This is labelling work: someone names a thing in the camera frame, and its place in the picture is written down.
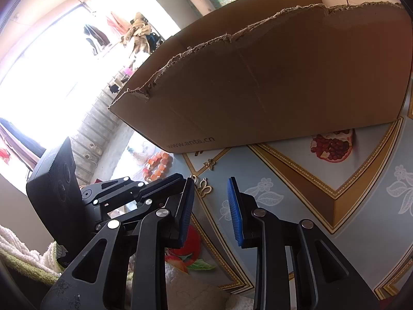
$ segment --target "paper roll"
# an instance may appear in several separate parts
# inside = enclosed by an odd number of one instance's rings
[[[199,10],[202,16],[209,14],[215,10],[210,0],[190,0],[194,6]]]

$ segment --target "cardboard box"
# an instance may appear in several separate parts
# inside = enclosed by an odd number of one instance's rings
[[[168,39],[109,109],[175,153],[394,121],[412,23],[390,2],[237,0]]]

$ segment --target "torn cardboard edge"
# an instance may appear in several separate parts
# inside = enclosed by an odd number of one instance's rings
[[[339,6],[332,6],[332,7],[327,7],[324,4],[311,4],[311,5],[308,5],[308,6],[296,6],[296,7],[292,7],[292,8],[285,8],[285,9],[282,9],[281,11],[279,11],[278,13],[276,13],[275,15],[273,15],[273,16],[265,19],[265,20],[258,21],[254,24],[250,24],[246,28],[241,29],[241,30],[239,30],[238,32],[236,32],[232,35],[224,34],[224,35],[221,35],[219,37],[213,38],[213,39],[211,39],[207,42],[198,44],[197,46],[195,46],[193,48],[188,47],[188,50],[184,51],[183,53],[179,53],[178,55],[172,57],[168,61],[168,63],[164,67],[162,67],[160,70],[155,72],[152,75],[152,77],[143,86],[138,87],[134,90],[130,90],[129,88],[127,88],[127,90],[121,96],[119,96],[117,99],[115,99],[113,101],[113,103],[110,105],[110,107],[112,105],[114,105],[119,99],[121,99],[121,97],[123,97],[127,93],[133,94],[134,96],[137,96],[141,99],[149,100],[150,99],[150,90],[152,88],[156,87],[156,81],[170,67],[172,67],[174,64],[176,64],[178,62],[182,62],[185,59],[189,59],[191,57],[191,55],[195,54],[196,52],[202,50],[203,48],[205,48],[205,47],[207,47],[207,46],[209,46],[213,43],[220,42],[220,41],[229,42],[229,43],[236,42],[237,40],[242,38],[245,34],[253,31],[255,28],[261,26],[262,24],[265,24],[266,22],[275,20],[277,18],[285,17],[285,16],[291,16],[292,13],[302,12],[306,9],[311,9],[311,8],[316,8],[316,7],[321,7],[322,9],[324,9],[326,15],[330,15],[330,14],[334,14],[338,11],[345,11],[345,10],[350,10],[350,9],[363,8],[365,6],[373,6],[373,5],[388,5],[388,6],[393,6],[394,8],[404,9],[402,4],[388,2],[388,1],[363,2],[362,4],[357,4],[357,5],[339,5]]]

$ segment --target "gold flower charm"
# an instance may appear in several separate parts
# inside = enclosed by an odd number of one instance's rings
[[[208,158],[208,161],[204,162],[204,165],[206,165],[209,168],[209,170],[213,170],[215,161],[213,159]]]

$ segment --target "pomegranate print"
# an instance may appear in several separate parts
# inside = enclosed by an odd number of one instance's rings
[[[352,152],[353,129],[318,134],[311,141],[311,152],[327,162],[344,161]]]

